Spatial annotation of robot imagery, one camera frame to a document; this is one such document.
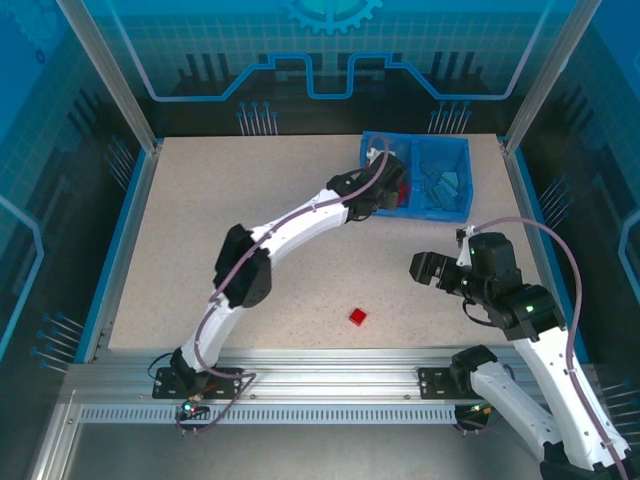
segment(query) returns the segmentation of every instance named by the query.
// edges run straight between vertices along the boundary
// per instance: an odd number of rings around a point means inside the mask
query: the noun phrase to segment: gear logo
[[[297,20],[301,28],[311,27],[315,34],[327,35],[360,28],[361,20],[373,18],[373,9],[380,7],[382,0],[285,0],[290,20]]]
[[[54,0],[0,0],[0,14],[10,14],[22,33],[38,48],[56,36],[58,12]]]

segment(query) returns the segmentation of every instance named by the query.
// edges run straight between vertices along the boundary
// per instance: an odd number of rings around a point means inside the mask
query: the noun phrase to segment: metal floor
[[[84,425],[66,480],[539,480],[508,426],[476,438],[452,426]]]

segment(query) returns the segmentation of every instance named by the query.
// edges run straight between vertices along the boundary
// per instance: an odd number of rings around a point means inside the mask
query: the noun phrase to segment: glass panel
[[[168,136],[505,133],[574,4],[91,0],[88,7],[156,134]]]
[[[0,65],[0,478],[25,478],[139,145],[55,2],[1,3]]]
[[[636,380],[639,14],[633,0],[602,2],[521,145],[541,217],[568,241],[582,271],[581,326],[591,359]]]

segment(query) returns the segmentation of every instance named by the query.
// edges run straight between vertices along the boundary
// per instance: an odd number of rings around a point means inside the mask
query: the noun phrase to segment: red cube
[[[367,317],[366,313],[364,313],[359,308],[356,308],[353,312],[351,312],[351,315],[349,315],[349,320],[351,320],[356,325],[360,326],[362,325],[362,322],[364,322],[364,319],[366,317]]]

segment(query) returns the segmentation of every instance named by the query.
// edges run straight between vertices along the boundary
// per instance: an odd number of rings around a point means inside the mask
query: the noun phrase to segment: enclosure
[[[463,438],[460,402],[425,401],[415,373],[484,344],[544,403],[500,331],[408,275],[414,253],[456,256],[457,228],[505,216],[573,251],[576,353],[637,445],[639,15],[633,0],[0,1],[0,477],[539,478],[513,431]],[[227,230],[359,168],[363,132],[387,132],[415,175],[401,215],[278,265],[219,362],[256,382],[182,439],[181,401],[152,398],[148,366],[193,334]],[[425,167],[440,145],[453,160]],[[429,183],[436,167],[450,176]],[[562,250],[500,231],[570,319]]]

